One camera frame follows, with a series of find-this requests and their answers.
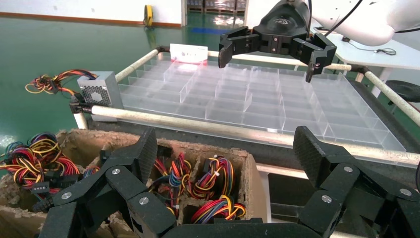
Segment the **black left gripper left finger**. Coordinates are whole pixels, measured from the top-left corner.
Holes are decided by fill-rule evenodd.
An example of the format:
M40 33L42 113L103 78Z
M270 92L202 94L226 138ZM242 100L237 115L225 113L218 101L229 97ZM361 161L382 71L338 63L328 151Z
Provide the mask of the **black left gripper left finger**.
M141 238L160 238L176 223L165 204L146 187L157 155L153 128L110 153L100 170L54 196L42 238L86 238L115 212Z

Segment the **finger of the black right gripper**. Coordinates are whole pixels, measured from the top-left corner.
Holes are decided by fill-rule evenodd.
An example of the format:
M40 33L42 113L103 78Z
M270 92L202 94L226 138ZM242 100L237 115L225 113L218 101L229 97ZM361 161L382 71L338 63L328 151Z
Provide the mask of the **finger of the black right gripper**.
M315 33L307 40L294 38L290 46L290 56L307 65L306 82L312 76L321 74L323 69L332 64L337 47L323 34Z
M219 42L218 67L226 67L235 55L258 51L260 45L259 34L252 34L248 26L223 33Z

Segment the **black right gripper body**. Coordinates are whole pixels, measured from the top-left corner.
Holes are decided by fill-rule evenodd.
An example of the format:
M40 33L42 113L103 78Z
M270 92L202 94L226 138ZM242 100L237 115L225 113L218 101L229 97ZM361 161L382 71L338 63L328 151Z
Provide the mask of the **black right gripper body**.
M308 37L310 11L302 0L279 1L253 28L259 36L259 51L288 55L295 38Z

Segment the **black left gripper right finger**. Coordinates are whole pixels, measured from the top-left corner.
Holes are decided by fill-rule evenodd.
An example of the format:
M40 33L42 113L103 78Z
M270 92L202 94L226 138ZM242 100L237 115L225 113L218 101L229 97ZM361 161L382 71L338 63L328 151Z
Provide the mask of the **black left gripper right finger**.
M344 147L318 140L306 126L294 133L293 150L315 193L298 222L328 238L343 214L360 216L381 238L420 235L420 194L361 165Z

